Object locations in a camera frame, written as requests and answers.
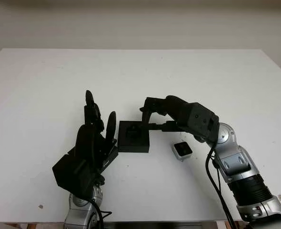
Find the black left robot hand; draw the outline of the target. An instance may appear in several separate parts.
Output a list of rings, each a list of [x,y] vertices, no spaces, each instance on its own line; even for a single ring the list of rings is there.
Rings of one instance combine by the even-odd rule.
[[[88,163],[90,184],[102,186],[105,183],[102,172],[118,156],[117,140],[114,138],[116,113],[114,111],[110,113],[105,128],[100,109],[94,102],[91,91],[86,91],[85,100],[85,123],[78,130],[74,155]]]

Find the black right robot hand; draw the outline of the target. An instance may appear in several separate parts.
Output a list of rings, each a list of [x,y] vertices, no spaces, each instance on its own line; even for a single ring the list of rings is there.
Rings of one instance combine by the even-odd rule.
[[[141,128],[145,130],[161,130],[163,132],[183,131],[178,127],[177,121],[185,104],[187,104],[186,101],[173,95],[168,95],[165,98],[147,97],[143,107],[140,108],[142,112]],[[169,115],[173,121],[167,121],[164,124],[149,123],[153,113],[158,113],[162,116]]]

